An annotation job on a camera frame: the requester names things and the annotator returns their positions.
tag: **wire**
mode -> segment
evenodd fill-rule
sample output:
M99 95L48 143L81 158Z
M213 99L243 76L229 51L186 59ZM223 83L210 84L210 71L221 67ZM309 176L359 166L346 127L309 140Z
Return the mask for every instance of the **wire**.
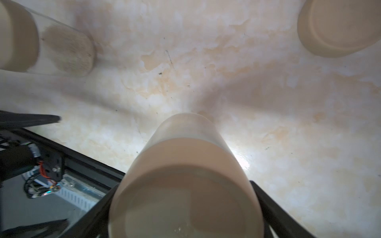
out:
M26 193L26 196L27 198L33 198L33 194L30 194L29 193L29 187L32 185L33 181L38 177L40 176L40 173L35 173L33 174L32 176L30 176L24 183L24 192ZM37 192L37 193L45 193L47 191L49 191L49 188L46 188L44 186L40 186L40 187L35 187L34 190Z
M38 162L38 164L40 165L40 174L42 177L46 178L48 181L50 181L52 184L56 185L57 182L52 180L47 174L46 174L46 171L45 171L45 168L42 166L44 164L44 161L40 161Z

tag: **screw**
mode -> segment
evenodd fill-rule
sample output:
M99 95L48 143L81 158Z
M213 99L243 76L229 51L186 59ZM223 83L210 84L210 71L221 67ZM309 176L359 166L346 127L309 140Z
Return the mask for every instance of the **screw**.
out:
M53 167L51 170L53 170L53 172L59 172L59 171L61 171L61 168L60 167Z

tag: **stained white surface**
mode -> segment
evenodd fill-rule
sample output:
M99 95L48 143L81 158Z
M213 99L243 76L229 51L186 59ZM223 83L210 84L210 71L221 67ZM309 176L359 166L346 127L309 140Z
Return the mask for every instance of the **stained white surface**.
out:
M121 171L158 125L209 118L249 179L317 237L381 232L381 42L327 59L298 40L303 0L20 0L92 35L85 78L1 71L1 109Z

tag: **cylindrical container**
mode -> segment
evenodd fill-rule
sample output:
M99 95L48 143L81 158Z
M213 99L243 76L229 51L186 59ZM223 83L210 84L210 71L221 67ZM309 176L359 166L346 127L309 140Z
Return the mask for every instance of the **cylindrical container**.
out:
M381 39L380 0L307 0L298 35L311 53L336 58Z
M205 117L165 120L132 163L109 211L110 238L261 238L248 178Z
M0 0L0 69L87 75L96 52L84 33L10 0Z

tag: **red wire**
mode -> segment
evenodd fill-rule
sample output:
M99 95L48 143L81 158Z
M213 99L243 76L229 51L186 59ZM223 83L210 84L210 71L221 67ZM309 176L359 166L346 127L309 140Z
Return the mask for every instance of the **red wire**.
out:
M48 181L50 181L52 184L54 184L54 185L57 184L56 181L53 180L53 182L52 182L51 178L50 178L49 176L46 175L45 168L42 166L43 163L44 163L43 161L40 161L40 162L38 163L38 164L40 165L40 174L41 174L41 176L44 177L44 178L46 178L46 179L48 179Z

